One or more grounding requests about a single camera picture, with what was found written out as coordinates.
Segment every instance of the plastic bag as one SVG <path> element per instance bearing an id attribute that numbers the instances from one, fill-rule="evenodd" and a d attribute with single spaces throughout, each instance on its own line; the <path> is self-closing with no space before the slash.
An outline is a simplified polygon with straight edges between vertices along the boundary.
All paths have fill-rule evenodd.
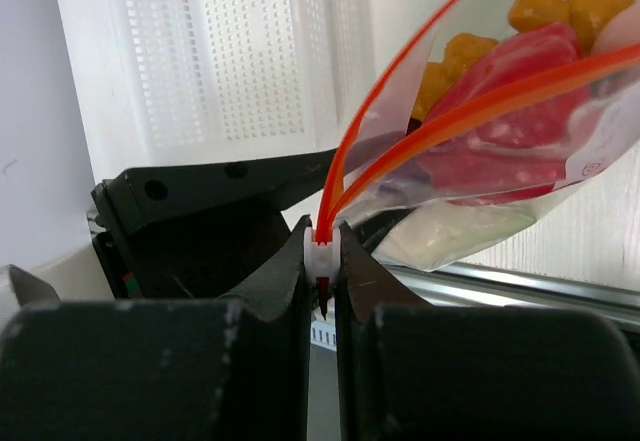
<path id="1" fill-rule="evenodd" d="M 434 269 L 535 223 L 571 193 L 568 186 L 599 174 L 640 139 L 640 39 L 588 53 L 616 14 L 607 3 L 624 9 L 630 0 L 544 0 L 535 8 L 547 19 L 534 16 L 535 26 L 530 1 L 449 0 L 421 27 L 338 149 L 317 241 L 330 239 L 336 219 L 353 224 L 413 207 L 377 254 Z M 446 56 L 461 52 L 451 45 L 461 33 L 483 37 L 477 51 L 487 52 L 460 55 L 472 62 L 443 87 L 433 72 L 455 71 Z M 425 85 L 437 99 L 427 100 L 424 122 L 407 135 Z"/>

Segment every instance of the white clip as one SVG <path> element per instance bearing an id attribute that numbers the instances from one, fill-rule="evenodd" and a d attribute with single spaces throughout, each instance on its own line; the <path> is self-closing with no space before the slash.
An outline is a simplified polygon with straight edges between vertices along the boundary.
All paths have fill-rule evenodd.
<path id="1" fill-rule="evenodd" d="M 328 243 L 315 242 L 316 231 L 308 227 L 304 232 L 304 269 L 307 281 L 315 286 L 320 279 L 335 284 L 340 273 L 340 229 L 333 228 L 333 238 Z"/>

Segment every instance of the white bag label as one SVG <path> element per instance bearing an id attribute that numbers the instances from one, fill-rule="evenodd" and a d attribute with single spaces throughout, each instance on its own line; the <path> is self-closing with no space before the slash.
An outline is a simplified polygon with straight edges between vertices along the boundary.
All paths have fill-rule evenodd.
<path id="1" fill-rule="evenodd" d="M 608 106 L 604 107 L 589 141 L 567 159 L 565 180 L 556 183 L 554 189 L 584 181 L 601 173 L 640 139 L 640 82 L 616 95 L 612 102 L 609 100 L 609 103 L 603 104 Z M 593 103 L 589 109 L 594 113 L 603 107 Z"/>

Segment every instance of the red marking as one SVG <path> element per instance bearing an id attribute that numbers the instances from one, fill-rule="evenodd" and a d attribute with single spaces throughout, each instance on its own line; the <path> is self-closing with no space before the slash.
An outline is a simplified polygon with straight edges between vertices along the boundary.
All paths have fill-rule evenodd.
<path id="1" fill-rule="evenodd" d="M 571 26 L 552 23 L 517 34 L 474 64 L 425 119 L 434 121 L 471 99 L 582 58 Z M 462 206 L 502 204 L 542 196 L 566 177 L 569 150 L 580 145 L 571 131 L 571 114 L 591 99 L 587 86 L 498 116 L 416 156 L 435 189 L 455 193 Z M 564 144 L 559 153 L 529 149 Z M 476 193 L 499 193 L 475 196 Z"/>
<path id="2" fill-rule="evenodd" d="M 317 278 L 318 301 L 320 301 L 320 312 L 322 317 L 327 319 L 327 304 L 329 303 L 329 278 Z"/>

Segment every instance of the hole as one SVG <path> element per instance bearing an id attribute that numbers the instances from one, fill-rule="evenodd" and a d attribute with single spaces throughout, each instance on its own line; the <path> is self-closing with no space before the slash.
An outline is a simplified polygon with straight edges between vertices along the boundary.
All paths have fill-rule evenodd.
<path id="1" fill-rule="evenodd" d="M 147 196 L 149 196 L 149 198 L 156 201 L 162 201 L 169 195 L 169 190 L 167 189 L 167 187 L 162 182 L 155 179 L 152 179 L 151 181 L 147 181 L 145 183 L 144 192 L 147 193 Z"/>
<path id="2" fill-rule="evenodd" d="M 230 179 L 242 179 L 249 174 L 249 168 L 246 163 L 229 163 L 224 167 L 224 172 Z"/>

